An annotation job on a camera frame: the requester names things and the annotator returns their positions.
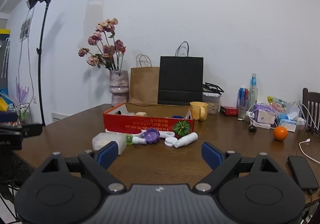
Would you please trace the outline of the tissue pack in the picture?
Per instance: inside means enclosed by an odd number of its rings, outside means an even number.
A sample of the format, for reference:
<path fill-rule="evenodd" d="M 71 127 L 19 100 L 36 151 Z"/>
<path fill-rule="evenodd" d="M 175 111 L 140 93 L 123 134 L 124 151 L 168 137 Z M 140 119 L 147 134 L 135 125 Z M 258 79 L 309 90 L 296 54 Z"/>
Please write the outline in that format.
<path fill-rule="evenodd" d="M 289 132 L 295 132 L 297 127 L 297 122 L 289 119 L 287 114 L 279 114 L 277 117 L 277 125 L 284 127 Z"/>

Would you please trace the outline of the white spray bottle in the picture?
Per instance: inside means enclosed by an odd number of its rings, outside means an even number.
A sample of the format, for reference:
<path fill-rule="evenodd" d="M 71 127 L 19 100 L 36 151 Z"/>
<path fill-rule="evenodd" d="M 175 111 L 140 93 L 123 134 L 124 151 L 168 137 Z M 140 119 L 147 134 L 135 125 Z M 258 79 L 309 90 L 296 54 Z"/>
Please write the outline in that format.
<path fill-rule="evenodd" d="M 187 146 L 195 141 L 198 140 L 198 134 L 196 132 L 191 132 L 190 134 L 187 134 L 186 136 L 181 137 L 174 143 L 175 148 L 180 148 Z"/>

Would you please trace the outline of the black paper bag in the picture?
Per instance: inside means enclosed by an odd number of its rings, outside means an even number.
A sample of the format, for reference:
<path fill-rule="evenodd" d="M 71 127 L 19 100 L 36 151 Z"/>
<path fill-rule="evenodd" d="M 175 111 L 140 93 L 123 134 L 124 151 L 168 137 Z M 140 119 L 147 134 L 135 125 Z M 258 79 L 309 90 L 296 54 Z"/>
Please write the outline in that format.
<path fill-rule="evenodd" d="M 158 104 L 188 105 L 202 101 L 203 58 L 180 56 L 184 45 L 189 52 L 189 43 L 183 41 L 174 56 L 160 58 Z"/>

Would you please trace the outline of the black phone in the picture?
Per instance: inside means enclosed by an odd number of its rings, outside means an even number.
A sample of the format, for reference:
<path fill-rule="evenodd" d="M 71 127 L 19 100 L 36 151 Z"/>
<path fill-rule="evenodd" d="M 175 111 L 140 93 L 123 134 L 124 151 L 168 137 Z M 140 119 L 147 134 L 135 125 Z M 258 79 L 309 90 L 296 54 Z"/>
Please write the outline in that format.
<path fill-rule="evenodd" d="M 307 160 L 300 156 L 289 156 L 287 164 L 296 184 L 303 191 L 316 191 L 319 184 Z"/>

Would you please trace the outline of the white round lid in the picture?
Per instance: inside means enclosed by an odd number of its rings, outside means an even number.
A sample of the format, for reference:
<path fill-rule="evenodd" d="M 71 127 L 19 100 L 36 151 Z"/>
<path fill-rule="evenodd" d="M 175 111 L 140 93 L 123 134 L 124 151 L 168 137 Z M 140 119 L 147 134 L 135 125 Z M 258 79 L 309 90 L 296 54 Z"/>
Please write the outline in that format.
<path fill-rule="evenodd" d="M 168 147 L 173 147 L 176 142 L 177 138 L 175 137 L 166 137 L 164 140 L 164 144 Z"/>

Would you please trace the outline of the purple white device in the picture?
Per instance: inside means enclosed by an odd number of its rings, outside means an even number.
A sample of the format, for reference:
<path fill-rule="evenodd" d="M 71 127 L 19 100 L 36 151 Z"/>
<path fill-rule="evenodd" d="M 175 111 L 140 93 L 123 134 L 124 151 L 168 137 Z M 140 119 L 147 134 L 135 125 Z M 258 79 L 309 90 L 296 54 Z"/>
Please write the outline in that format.
<path fill-rule="evenodd" d="M 278 112 L 268 104 L 256 103 L 249 107 L 246 115 L 254 126 L 271 129 L 276 125 Z"/>

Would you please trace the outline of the red cardboard box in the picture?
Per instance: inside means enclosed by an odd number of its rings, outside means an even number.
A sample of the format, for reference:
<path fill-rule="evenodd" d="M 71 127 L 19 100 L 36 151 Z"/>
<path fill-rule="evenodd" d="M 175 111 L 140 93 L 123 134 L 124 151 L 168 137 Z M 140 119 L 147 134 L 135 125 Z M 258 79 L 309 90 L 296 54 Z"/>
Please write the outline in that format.
<path fill-rule="evenodd" d="M 146 112 L 146 117 L 136 116 Z M 180 115 L 184 118 L 172 118 Z M 103 113 L 104 127 L 108 131 L 138 134 L 141 130 L 155 128 L 158 131 L 172 131 L 177 137 L 194 131 L 195 120 L 189 106 L 160 104 L 122 103 Z"/>

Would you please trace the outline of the translucent plastic box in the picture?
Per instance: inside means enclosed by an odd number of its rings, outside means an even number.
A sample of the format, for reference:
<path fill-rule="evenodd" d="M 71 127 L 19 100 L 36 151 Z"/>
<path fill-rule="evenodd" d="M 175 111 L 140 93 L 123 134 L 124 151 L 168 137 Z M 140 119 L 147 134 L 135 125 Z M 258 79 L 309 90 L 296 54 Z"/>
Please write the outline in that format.
<path fill-rule="evenodd" d="M 92 147 L 95 151 L 98 151 L 113 141 L 118 145 L 118 155 L 121 155 L 127 146 L 124 134 L 101 132 L 92 139 Z"/>

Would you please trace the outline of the pink ceramic vase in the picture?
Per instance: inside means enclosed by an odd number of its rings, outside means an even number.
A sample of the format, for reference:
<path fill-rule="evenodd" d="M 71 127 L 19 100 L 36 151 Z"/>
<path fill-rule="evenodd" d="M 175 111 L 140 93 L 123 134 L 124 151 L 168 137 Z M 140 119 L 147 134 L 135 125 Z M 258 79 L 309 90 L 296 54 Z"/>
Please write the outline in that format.
<path fill-rule="evenodd" d="M 129 100 L 129 74 L 127 70 L 110 71 L 109 92 L 113 107 Z"/>

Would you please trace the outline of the dried pink flowers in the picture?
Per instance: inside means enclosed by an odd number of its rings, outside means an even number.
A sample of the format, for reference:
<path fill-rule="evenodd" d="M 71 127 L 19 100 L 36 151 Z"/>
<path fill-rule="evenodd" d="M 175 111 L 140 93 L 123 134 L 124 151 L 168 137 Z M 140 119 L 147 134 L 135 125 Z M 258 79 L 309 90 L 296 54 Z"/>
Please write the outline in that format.
<path fill-rule="evenodd" d="M 87 44 L 94 48 L 80 48 L 79 57 L 85 57 L 86 62 L 91 67 L 104 67 L 109 71 L 121 71 L 126 46 L 122 40 L 116 39 L 116 18 L 99 22 L 95 27 L 95 32 L 87 39 Z"/>

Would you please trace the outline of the clear food container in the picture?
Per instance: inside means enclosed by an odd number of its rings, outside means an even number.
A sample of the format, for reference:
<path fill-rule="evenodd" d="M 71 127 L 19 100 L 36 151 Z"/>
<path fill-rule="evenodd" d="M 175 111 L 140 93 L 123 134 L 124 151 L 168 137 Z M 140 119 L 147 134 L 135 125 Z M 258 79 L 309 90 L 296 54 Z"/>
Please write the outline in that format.
<path fill-rule="evenodd" d="M 208 104 L 208 114 L 217 115 L 220 112 L 221 96 L 224 90 L 216 84 L 205 82 L 202 84 L 202 99 Z"/>

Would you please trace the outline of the blue drink can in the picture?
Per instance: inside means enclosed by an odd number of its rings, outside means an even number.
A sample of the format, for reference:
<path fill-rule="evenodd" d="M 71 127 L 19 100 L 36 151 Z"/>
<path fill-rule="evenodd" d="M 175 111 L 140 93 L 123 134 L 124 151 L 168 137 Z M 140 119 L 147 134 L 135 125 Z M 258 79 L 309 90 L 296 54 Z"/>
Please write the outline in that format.
<path fill-rule="evenodd" d="M 248 105 L 249 90 L 247 88 L 240 88 L 238 91 L 237 108 L 239 110 L 246 110 Z"/>

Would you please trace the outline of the red white lint brush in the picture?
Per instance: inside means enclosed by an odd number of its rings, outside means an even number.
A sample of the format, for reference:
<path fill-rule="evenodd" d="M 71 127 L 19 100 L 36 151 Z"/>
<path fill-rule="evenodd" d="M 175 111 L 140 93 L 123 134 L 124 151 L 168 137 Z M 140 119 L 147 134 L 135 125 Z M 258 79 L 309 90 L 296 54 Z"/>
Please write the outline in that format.
<path fill-rule="evenodd" d="M 113 134 L 120 134 L 121 133 L 121 132 L 108 131 L 107 129 L 105 129 L 105 132 L 109 132 L 109 133 L 113 133 Z M 138 134 L 132 134 L 132 136 L 143 137 L 145 132 L 146 132 L 146 130 L 141 130 Z M 175 136 L 176 136 L 175 133 L 172 131 L 159 131 L 160 138 L 175 137 Z"/>

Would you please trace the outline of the blue bottle cap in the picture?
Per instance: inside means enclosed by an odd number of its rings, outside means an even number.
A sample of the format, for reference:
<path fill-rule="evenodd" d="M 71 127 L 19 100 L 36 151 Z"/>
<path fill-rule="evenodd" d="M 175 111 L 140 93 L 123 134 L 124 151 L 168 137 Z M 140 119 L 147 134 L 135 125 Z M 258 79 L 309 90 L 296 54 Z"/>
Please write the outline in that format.
<path fill-rule="evenodd" d="M 184 118 L 184 117 L 180 116 L 180 115 L 174 115 L 174 116 L 172 116 L 172 118 Z"/>

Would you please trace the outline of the yellow mug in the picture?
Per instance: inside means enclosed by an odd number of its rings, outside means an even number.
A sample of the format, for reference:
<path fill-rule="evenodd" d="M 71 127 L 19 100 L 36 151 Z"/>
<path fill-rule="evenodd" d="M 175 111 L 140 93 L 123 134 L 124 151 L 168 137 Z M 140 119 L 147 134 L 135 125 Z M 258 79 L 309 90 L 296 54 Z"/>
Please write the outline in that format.
<path fill-rule="evenodd" d="M 190 102 L 190 110 L 194 120 L 203 122 L 207 119 L 208 103 Z"/>

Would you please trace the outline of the small red box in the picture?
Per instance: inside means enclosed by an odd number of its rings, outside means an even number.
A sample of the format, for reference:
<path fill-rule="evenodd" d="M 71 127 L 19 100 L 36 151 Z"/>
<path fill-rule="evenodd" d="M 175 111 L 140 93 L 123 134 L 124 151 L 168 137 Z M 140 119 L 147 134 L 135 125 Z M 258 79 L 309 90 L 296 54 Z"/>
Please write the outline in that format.
<path fill-rule="evenodd" d="M 235 107 L 221 106 L 220 112 L 225 116 L 238 116 L 238 108 Z"/>

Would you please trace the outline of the wooden chair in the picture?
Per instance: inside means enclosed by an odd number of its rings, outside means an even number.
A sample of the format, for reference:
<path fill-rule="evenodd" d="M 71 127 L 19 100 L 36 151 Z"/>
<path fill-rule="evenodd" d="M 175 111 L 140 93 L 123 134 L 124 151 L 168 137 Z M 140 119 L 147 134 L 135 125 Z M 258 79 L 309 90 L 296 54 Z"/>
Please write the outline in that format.
<path fill-rule="evenodd" d="M 319 133 L 319 99 L 320 93 L 303 89 L 303 114 L 308 130 Z"/>

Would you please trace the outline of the brown paper bag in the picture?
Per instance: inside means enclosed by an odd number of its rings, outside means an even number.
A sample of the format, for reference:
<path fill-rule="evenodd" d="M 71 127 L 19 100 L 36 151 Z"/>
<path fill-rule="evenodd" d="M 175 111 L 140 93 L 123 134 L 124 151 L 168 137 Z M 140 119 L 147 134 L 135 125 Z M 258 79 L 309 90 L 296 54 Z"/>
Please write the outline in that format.
<path fill-rule="evenodd" d="M 136 67 L 131 68 L 130 98 L 134 104 L 157 104 L 159 67 L 154 67 L 150 58 L 143 54 L 136 56 Z"/>

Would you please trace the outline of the orange fruit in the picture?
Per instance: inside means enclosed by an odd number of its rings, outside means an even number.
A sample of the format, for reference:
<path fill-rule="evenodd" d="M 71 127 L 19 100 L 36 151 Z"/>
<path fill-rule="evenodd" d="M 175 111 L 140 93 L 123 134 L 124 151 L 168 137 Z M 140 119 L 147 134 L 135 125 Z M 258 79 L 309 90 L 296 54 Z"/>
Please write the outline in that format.
<path fill-rule="evenodd" d="M 273 137 L 277 141 L 283 141 L 287 138 L 288 131 L 283 126 L 277 126 L 273 130 Z"/>

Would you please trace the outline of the purple ridged cap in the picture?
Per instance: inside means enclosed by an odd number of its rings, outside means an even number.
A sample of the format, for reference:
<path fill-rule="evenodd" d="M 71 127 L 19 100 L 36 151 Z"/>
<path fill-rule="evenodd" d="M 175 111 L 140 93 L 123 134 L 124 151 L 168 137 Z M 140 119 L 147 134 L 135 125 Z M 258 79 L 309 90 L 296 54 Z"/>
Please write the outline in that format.
<path fill-rule="evenodd" d="M 143 133 L 147 144 L 156 144 L 160 140 L 160 133 L 155 128 L 149 128 Z"/>

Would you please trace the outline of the glass cup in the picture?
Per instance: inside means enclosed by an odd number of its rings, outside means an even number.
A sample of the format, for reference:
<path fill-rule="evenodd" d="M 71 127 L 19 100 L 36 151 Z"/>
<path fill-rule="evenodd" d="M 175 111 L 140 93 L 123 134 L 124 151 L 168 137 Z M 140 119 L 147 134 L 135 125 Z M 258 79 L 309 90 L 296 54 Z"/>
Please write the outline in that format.
<path fill-rule="evenodd" d="M 243 121 L 247 116 L 247 108 L 245 106 L 238 107 L 238 120 Z"/>

